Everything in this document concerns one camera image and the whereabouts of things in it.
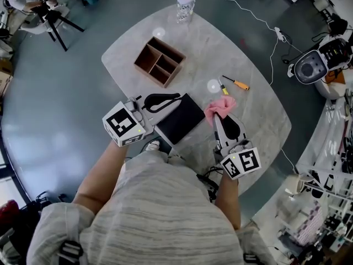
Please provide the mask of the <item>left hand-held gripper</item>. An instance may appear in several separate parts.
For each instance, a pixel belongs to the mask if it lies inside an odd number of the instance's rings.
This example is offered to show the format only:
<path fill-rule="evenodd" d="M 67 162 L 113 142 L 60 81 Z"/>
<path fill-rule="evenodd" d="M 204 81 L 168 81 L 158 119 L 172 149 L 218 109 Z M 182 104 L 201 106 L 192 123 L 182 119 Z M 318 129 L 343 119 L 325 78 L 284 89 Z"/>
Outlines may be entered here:
<path fill-rule="evenodd" d="M 153 93 L 145 98 L 118 102 L 103 118 L 103 125 L 113 142 L 119 147 L 145 139 L 158 124 L 181 103 L 179 93 Z"/>

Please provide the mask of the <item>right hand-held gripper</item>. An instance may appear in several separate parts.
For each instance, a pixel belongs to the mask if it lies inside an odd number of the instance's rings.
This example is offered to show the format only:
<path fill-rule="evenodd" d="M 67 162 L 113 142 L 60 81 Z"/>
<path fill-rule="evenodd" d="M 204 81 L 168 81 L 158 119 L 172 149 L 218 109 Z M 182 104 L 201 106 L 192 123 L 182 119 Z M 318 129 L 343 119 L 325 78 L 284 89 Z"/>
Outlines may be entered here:
<path fill-rule="evenodd" d="M 258 149 L 246 139 L 245 126 L 237 117 L 229 113 L 222 119 L 218 114 L 214 114 L 213 128 L 219 145 L 213 150 L 215 161 L 231 180 L 239 179 L 261 169 Z M 232 147 L 224 147 L 226 137 L 239 143 Z"/>

